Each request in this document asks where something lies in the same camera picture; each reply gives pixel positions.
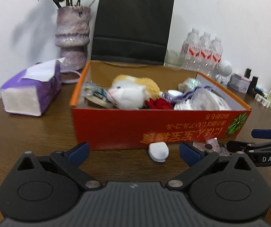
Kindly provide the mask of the white tape roll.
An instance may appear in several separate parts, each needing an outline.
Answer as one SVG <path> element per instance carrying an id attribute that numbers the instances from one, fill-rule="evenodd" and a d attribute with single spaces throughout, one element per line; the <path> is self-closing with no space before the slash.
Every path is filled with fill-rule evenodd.
<path id="1" fill-rule="evenodd" d="M 165 142 L 154 142 L 149 145 L 148 154 L 153 161 L 165 162 L 169 156 L 169 148 Z"/>

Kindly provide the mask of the iridescent glitter bag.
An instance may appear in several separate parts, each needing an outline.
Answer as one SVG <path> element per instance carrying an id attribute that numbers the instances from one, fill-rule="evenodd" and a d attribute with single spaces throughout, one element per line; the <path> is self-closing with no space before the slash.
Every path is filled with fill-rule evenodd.
<path id="1" fill-rule="evenodd" d="M 185 81 L 183 81 L 182 83 L 178 84 L 178 90 L 180 92 L 185 93 L 186 91 L 191 91 L 200 85 L 201 85 L 201 82 L 199 80 L 193 79 L 193 78 L 188 78 Z"/>

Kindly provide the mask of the yellow white plush toy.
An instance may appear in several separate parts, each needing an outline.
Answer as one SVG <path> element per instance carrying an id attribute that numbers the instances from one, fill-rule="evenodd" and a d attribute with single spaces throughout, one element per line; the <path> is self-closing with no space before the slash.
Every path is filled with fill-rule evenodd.
<path id="1" fill-rule="evenodd" d="M 156 82 L 147 77 L 118 75 L 107 90 L 107 98 L 122 110 L 141 109 L 146 100 L 158 99 L 160 88 Z"/>

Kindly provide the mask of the black cosmetic bottles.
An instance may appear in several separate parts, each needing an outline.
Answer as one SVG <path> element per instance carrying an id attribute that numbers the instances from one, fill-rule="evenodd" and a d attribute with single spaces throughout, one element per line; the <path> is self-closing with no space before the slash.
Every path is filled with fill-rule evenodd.
<path id="1" fill-rule="evenodd" d="M 248 95 L 252 95 L 256 89 L 257 83 L 258 83 L 258 77 L 257 76 L 253 76 L 252 79 L 250 79 L 251 76 L 251 69 L 247 68 L 245 70 L 245 75 L 244 75 L 247 79 L 250 80 L 248 89 L 247 89 L 247 94 Z"/>

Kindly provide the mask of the white printed plastic packet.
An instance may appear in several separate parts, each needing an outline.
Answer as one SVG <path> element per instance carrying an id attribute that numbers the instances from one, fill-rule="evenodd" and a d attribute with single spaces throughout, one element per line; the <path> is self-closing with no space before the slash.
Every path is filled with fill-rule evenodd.
<path id="1" fill-rule="evenodd" d="M 194 95 L 183 102 L 176 103 L 174 110 L 186 111 L 230 111 L 231 108 L 224 98 L 208 89 L 199 89 Z"/>

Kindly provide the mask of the small printed tin box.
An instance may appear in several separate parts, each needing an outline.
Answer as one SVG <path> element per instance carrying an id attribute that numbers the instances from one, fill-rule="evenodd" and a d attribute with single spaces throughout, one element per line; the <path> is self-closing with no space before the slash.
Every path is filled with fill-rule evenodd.
<path id="1" fill-rule="evenodd" d="M 245 76 L 233 73 L 230 76 L 228 86 L 240 93 L 247 93 L 250 83 L 250 79 Z"/>

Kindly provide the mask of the red orange cardboard box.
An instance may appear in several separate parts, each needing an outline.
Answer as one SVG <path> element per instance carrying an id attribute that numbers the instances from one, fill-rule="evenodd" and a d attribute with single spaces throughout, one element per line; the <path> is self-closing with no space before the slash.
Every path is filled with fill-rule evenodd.
<path id="1" fill-rule="evenodd" d="M 150 78 L 162 91 L 175 89 L 179 83 L 193 77 L 222 96 L 229 110 L 120 110 L 91 107 L 85 102 L 81 91 L 86 83 L 109 88 L 120 74 Z M 87 142 L 92 150 L 140 149 L 162 141 L 175 144 L 234 138 L 251 113 L 247 103 L 200 72 L 106 61 L 86 64 L 73 91 L 70 107 L 77 141 Z"/>

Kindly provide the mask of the red fabric item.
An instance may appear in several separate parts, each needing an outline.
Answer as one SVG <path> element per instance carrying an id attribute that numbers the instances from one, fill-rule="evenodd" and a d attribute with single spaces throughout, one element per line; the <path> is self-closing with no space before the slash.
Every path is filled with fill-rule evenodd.
<path id="1" fill-rule="evenodd" d="M 163 98 L 158 98 L 155 100 L 150 98 L 149 100 L 145 100 L 145 105 L 147 108 L 153 110 L 173 110 L 172 104 Z"/>

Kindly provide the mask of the white robot figurine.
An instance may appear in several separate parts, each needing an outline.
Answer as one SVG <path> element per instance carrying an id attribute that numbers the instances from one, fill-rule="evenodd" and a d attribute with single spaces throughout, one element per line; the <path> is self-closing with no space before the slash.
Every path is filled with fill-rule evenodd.
<path id="1" fill-rule="evenodd" d="M 228 77 L 232 74 L 233 68 L 229 61 L 223 60 L 220 62 L 218 72 L 216 75 L 216 81 L 220 84 L 227 85 Z"/>

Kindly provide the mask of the purple tissue pack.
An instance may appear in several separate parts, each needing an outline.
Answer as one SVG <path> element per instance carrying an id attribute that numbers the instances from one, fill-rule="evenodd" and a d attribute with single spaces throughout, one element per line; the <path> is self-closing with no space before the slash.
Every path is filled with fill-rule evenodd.
<path id="1" fill-rule="evenodd" d="M 5 112 L 42 116 L 61 90 L 60 63 L 64 58 L 45 61 L 19 72 L 1 88 Z"/>

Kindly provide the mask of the middle water bottle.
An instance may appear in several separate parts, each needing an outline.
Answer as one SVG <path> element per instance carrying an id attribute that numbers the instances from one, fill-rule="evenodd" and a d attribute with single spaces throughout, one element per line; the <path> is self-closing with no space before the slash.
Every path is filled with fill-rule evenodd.
<path id="1" fill-rule="evenodd" d="M 205 75 L 209 75 L 212 69 L 212 44 L 210 40 L 211 34 L 208 32 L 204 32 L 204 34 L 200 37 L 201 42 L 201 52 L 200 52 L 200 60 L 201 66 L 200 71 Z"/>

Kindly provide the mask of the water bottle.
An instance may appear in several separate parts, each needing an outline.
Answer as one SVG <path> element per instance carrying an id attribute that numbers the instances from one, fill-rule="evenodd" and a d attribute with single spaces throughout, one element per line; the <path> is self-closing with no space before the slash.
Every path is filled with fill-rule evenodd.
<path id="1" fill-rule="evenodd" d="M 199 30 L 192 28 L 182 45 L 179 58 L 182 67 L 186 70 L 198 71 L 201 64 L 200 53 L 201 41 L 199 37 Z"/>
<path id="2" fill-rule="evenodd" d="M 222 60 L 222 55 L 223 55 L 223 47 L 221 44 L 222 40 L 219 37 L 215 37 L 214 40 L 211 41 L 212 45 L 212 56 L 211 56 L 211 61 L 212 61 L 212 68 L 210 72 L 210 76 L 212 79 L 215 78 L 218 68 L 220 66 L 221 60 Z"/>
<path id="3" fill-rule="evenodd" d="M 200 60 L 201 66 L 200 71 L 205 75 L 209 75 L 212 69 L 212 44 L 210 40 L 211 34 L 208 32 L 204 32 L 204 34 L 200 37 L 201 42 L 201 52 L 200 52 Z"/>

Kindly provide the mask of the left water bottle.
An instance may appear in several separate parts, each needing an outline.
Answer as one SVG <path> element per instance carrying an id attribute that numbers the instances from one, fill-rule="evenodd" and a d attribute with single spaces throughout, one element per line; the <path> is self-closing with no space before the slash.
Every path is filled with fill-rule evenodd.
<path id="1" fill-rule="evenodd" d="M 201 41 L 199 37 L 199 30 L 192 28 L 182 45 L 179 58 L 182 67 L 186 70 L 198 71 L 201 64 L 200 53 Z"/>

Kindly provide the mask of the green glass cup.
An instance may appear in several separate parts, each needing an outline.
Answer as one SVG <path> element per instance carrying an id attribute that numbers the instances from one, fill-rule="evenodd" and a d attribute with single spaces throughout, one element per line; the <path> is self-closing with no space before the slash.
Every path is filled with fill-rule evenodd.
<path id="1" fill-rule="evenodd" d="M 181 64 L 179 63 L 179 55 L 174 50 L 167 49 L 165 60 L 164 60 L 165 67 L 172 67 L 172 68 L 181 68 Z"/>

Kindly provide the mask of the black paper shopping bag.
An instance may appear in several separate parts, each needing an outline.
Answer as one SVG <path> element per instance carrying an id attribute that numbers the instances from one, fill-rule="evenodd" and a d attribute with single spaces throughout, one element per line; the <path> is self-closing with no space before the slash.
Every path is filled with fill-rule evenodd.
<path id="1" fill-rule="evenodd" d="M 92 60 L 162 65 L 173 6 L 174 0 L 99 0 Z"/>

